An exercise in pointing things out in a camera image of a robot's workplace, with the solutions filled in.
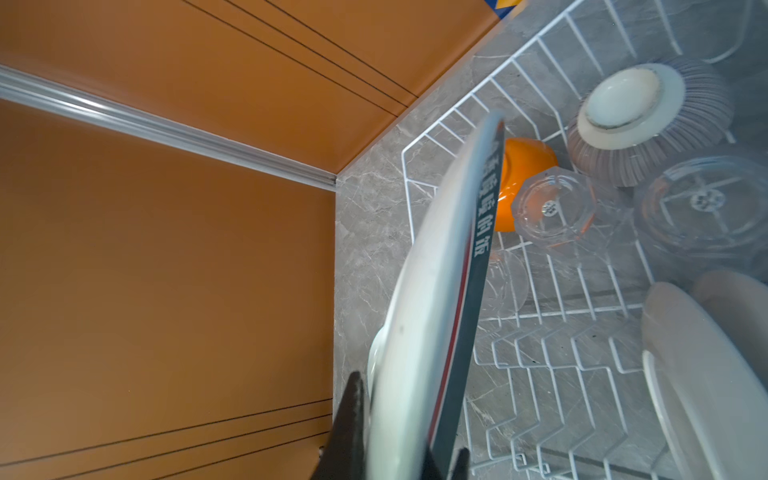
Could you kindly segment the plain white plate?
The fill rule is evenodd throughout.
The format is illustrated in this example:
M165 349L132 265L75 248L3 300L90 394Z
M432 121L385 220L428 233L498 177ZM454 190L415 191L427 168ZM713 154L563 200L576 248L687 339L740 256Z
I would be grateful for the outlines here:
M695 281L691 296L767 387L767 285L739 272L716 270Z

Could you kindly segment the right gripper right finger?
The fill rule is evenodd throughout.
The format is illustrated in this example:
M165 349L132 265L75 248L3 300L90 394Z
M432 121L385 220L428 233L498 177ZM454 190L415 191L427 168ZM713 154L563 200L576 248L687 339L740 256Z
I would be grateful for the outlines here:
M468 448L462 448L457 456L452 470L450 480L467 480L469 476L470 451ZM432 452L426 449L424 463L421 473L421 480L446 480L445 476L436 465Z

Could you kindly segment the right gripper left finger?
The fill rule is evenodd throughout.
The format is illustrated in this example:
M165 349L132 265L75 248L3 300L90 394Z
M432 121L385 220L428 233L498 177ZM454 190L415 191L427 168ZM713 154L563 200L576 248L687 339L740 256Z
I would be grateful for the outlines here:
M346 382L328 442L312 480L364 478L364 401L365 384L361 373L354 371Z

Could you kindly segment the dark green rimmed plate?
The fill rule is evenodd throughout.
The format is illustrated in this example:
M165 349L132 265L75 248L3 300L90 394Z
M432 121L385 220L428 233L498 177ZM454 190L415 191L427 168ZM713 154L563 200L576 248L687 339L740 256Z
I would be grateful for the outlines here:
M767 391L726 333L684 290L651 286L643 371L684 479L767 476Z

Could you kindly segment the green red rimmed plate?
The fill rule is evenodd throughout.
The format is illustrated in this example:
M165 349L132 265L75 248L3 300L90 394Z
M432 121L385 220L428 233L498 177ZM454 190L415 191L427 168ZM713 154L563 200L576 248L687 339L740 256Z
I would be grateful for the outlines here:
M369 479L418 479L426 457L448 473L486 282L504 158L490 112L446 172L373 344Z

